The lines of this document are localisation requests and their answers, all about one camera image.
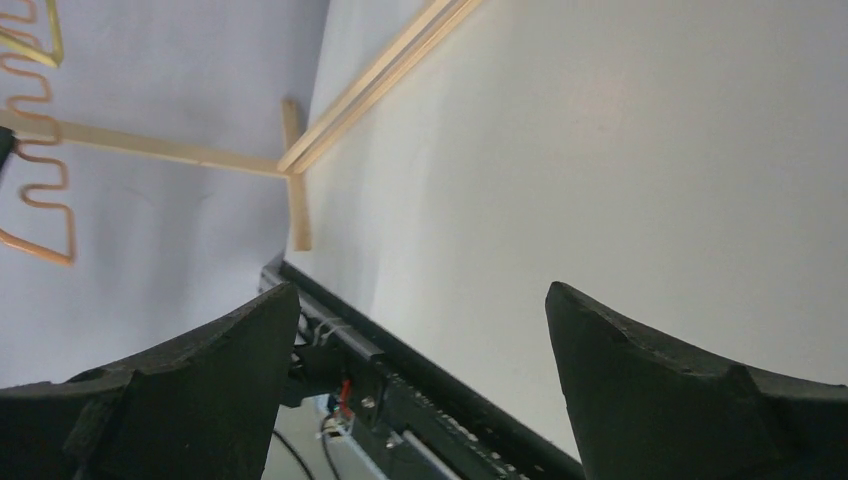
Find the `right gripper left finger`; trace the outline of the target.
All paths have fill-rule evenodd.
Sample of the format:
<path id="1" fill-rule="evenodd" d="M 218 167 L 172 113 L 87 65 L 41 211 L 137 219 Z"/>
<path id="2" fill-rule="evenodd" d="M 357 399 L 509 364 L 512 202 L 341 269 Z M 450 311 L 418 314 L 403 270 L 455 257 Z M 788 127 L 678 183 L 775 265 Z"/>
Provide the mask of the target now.
<path id="1" fill-rule="evenodd" d="M 5 479 L 258 479 L 300 317 L 281 284 L 62 383 L 1 392 Z"/>

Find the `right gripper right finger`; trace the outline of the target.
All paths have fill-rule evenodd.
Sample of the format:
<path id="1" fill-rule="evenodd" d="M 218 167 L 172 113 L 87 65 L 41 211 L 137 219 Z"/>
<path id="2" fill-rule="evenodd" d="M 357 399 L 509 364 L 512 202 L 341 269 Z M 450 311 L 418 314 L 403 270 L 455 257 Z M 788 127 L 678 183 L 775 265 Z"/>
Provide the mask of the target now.
<path id="1" fill-rule="evenodd" d="M 555 282 L 545 311 L 589 479 L 843 479 L 847 389 L 752 367 Z"/>

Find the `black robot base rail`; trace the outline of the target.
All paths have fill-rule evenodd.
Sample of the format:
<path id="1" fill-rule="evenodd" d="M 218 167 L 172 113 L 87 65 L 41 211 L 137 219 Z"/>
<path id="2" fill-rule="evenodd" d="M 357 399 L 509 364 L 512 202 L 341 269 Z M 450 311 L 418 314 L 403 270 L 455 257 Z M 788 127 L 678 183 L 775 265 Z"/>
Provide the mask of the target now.
<path id="1" fill-rule="evenodd" d="M 581 479 L 580 463 L 275 257 L 259 290 L 291 284 L 300 318 L 281 403 L 315 399 L 319 437 L 386 479 Z"/>

